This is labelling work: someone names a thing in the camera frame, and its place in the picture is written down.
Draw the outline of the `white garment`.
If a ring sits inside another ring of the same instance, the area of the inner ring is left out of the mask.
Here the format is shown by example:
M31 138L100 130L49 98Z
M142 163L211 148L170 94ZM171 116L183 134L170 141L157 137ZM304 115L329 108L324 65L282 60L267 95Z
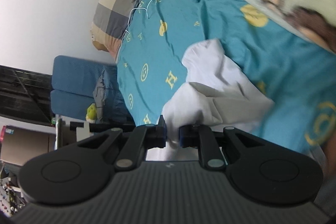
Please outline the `white garment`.
M182 64L187 69L186 81L162 109L167 126L166 147L150 149L147 161L197 159L194 149L179 146L182 126L204 124L215 131L231 126L252 132L274 106L225 55L218 39L189 46Z

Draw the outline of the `blue folding sofa chair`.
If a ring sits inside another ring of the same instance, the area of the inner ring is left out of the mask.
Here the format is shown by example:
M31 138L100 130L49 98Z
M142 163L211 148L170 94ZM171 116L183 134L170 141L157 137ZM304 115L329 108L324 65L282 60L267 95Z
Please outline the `blue folding sofa chair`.
M116 65L68 56L54 59L50 93L52 112L85 121L87 108L95 103L93 91L103 67L113 93L113 112L108 123L134 123L118 86Z

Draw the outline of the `black and white table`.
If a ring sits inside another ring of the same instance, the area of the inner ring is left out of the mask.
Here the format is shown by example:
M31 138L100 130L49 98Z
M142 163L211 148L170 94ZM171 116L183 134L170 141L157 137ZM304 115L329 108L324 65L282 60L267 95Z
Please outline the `black and white table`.
M54 150L67 146L77 141L84 140L105 131L122 131L131 132L135 128L134 123L90 123L88 121L69 121L63 119L62 116L56 115L54 118L56 141Z

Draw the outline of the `yellow green plush toy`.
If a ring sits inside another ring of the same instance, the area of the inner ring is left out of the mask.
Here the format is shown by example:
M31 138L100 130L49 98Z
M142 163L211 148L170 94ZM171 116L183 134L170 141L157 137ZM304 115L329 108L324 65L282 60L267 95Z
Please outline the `yellow green plush toy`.
M97 120L97 107L95 103L92 103L88 108L87 108L87 113L86 113L86 121L90 123L94 123Z

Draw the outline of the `cardboard box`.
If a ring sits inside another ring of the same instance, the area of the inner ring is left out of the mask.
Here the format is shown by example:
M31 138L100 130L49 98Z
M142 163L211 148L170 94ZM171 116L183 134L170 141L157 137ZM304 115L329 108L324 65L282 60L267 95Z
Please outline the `cardboard box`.
M1 131L1 161L23 166L31 159L53 151L55 142L55 134L14 126L3 126Z

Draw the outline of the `grey cloth on chair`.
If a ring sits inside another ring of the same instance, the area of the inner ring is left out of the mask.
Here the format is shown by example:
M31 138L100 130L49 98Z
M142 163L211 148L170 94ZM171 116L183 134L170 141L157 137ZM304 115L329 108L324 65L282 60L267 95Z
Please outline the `grey cloth on chair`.
M109 81L106 77L107 73L105 67L103 67L93 91L93 98L97 109L97 120L99 123L108 123L113 112L113 93L109 88Z

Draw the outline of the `teal patterned bed sheet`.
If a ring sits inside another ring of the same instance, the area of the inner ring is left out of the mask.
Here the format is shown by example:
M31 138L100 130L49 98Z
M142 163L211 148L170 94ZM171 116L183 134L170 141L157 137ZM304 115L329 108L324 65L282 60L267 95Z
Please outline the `teal patterned bed sheet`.
M186 81L185 51L208 39L218 39L225 55L274 102L253 134L305 152L335 132L335 55L244 0L141 0L117 64L135 124L157 121Z

